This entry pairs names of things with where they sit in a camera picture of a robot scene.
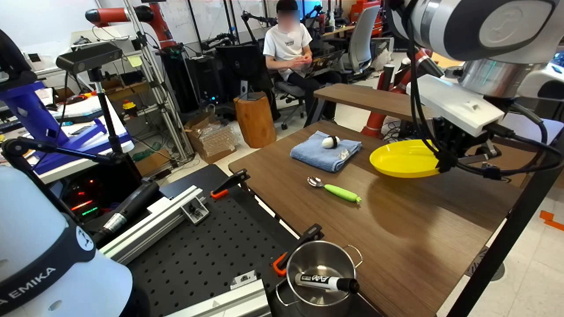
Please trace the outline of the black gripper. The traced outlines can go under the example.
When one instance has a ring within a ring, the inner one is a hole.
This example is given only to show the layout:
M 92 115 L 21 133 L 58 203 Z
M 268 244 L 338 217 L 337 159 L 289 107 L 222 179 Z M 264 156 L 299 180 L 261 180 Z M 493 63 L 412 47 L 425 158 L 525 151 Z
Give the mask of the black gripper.
M 437 151 L 439 173 L 458 168 L 467 173 L 481 175 L 483 170 L 478 168 L 478 163 L 486 165 L 490 159 L 500 156 L 500 151 L 492 144 L 490 135 L 474 138 L 444 119 L 433 121 L 432 129 L 432 145 Z

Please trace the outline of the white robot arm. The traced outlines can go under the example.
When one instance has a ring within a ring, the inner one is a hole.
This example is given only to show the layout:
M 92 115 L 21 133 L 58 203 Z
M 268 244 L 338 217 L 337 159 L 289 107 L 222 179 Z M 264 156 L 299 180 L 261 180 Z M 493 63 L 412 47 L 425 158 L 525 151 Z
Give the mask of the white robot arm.
M 507 173 L 488 161 L 506 142 L 539 156 L 553 149 L 502 126 L 522 99 L 553 101 L 553 64 L 564 40 L 564 0 L 384 0 L 393 34 L 407 43 L 414 78 L 411 117 L 437 170 L 490 180 Z

